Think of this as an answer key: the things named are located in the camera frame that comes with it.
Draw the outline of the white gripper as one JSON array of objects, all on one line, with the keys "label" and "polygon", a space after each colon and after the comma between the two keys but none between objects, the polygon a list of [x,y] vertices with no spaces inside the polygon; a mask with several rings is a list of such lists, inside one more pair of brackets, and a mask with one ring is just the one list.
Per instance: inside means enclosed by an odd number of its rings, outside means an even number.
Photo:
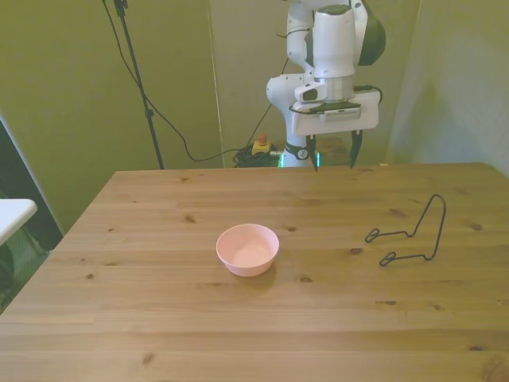
[{"label": "white gripper", "polygon": [[352,131],[350,167],[359,156],[364,130],[379,124],[379,91],[357,92],[347,103],[298,103],[292,106],[292,133],[306,136],[309,158],[318,171],[317,134]]}]

